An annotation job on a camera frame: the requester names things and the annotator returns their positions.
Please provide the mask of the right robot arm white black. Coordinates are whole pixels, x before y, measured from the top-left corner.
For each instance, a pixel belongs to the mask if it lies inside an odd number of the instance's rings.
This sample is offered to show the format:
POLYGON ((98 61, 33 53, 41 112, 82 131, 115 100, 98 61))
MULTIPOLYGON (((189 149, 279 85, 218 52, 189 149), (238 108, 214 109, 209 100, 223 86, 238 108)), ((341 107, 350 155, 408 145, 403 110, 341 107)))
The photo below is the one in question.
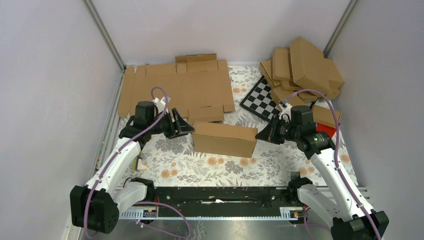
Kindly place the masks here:
POLYGON ((290 115, 274 115, 256 136, 276 145, 295 142, 319 171, 334 200, 330 200, 306 177, 289 182, 287 201, 293 206, 307 205, 330 229, 334 240, 380 240, 389 218, 376 211, 365 199, 336 153, 338 147, 324 131, 317 131, 313 111, 305 105, 294 106, 290 115))

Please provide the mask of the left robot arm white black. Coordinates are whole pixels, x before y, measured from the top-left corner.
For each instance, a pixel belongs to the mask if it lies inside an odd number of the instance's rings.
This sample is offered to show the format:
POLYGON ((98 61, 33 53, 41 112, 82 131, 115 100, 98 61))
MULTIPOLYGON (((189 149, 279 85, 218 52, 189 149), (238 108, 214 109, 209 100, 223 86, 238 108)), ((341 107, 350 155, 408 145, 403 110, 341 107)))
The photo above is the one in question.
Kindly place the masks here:
POLYGON ((71 222, 76 227, 109 234, 116 226, 119 214, 137 202, 148 206, 154 202, 155 187, 151 180, 136 177, 117 190, 126 168, 142 151, 153 135, 168 139, 193 133, 176 108, 168 110, 163 103, 140 101, 116 145, 99 171, 83 186, 70 191, 71 222))

